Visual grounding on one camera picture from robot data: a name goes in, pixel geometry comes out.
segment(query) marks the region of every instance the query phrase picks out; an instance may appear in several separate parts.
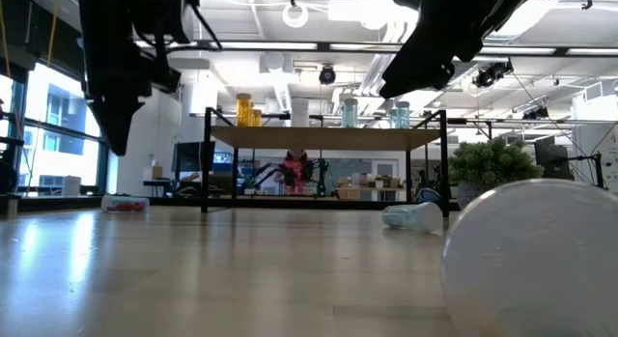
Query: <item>security camera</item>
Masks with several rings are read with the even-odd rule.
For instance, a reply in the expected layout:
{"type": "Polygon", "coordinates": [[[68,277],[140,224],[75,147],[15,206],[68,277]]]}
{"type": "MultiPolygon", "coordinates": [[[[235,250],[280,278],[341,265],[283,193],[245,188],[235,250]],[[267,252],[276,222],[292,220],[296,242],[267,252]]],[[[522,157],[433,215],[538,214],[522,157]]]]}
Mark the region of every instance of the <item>security camera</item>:
{"type": "Polygon", "coordinates": [[[337,74],[332,66],[323,66],[320,72],[320,83],[323,85],[330,85],[335,82],[337,74]]]}

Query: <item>ceiling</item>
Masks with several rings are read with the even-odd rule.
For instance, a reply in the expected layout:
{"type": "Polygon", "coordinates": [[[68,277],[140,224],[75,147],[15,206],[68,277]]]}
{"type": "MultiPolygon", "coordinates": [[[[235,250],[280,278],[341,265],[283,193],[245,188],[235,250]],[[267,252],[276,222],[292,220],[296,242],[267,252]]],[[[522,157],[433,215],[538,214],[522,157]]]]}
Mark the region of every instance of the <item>ceiling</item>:
{"type": "MultiPolygon", "coordinates": [[[[51,10],[53,0],[35,0],[51,10]]],[[[217,37],[234,41],[273,42],[381,42],[386,28],[366,29],[358,21],[328,19],[329,0],[296,0],[308,8],[307,22],[293,28],[282,19],[282,12],[290,0],[201,0],[201,10],[217,37]]],[[[618,0],[596,0],[588,11],[580,4],[585,0],[561,0],[532,27],[505,43],[543,45],[618,46],[618,0]]],[[[79,28],[75,0],[59,1],[59,17],[79,28]]],[[[291,9],[296,17],[299,9],[291,9]]],[[[209,37],[199,24],[194,25],[194,38],[209,37]]],[[[249,93],[254,102],[263,103],[274,98],[272,85],[262,82],[259,73],[262,52],[179,52],[170,58],[205,59],[211,69],[226,84],[219,92],[218,105],[234,111],[235,94],[249,93]]],[[[292,98],[321,98],[331,100],[337,87],[358,86],[373,68],[375,55],[361,53],[291,53],[298,82],[289,85],[292,98]],[[322,65],[332,65],[337,73],[335,86],[321,86],[318,75],[322,65]]],[[[515,77],[509,76],[489,90],[470,86],[474,71],[484,64],[472,65],[469,76],[455,82],[447,92],[427,103],[412,108],[446,108],[451,116],[482,117],[513,116],[513,108],[524,109],[533,98],[547,95],[543,100],[554,117],[570,116],[571,97],[599,78],[618,77],[618,58],[522,58],[512,59],[515,74],[530,93],[528,95],[515,77]]],[[[183,82],[194,83],[197,70],[183,70],[183,82]]]]}

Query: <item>white sphere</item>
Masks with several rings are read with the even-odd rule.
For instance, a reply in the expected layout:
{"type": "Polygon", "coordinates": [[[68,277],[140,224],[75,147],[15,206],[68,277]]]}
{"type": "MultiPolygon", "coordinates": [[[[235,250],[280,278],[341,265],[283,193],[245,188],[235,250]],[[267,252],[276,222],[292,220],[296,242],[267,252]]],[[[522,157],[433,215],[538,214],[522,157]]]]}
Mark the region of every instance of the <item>white sphere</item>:
{"type": "Polygon", "coordinates": [[[489,191],[451,229],[441,276],[462,336],[618,336],[618,198],[559,180],[489,191]]]}

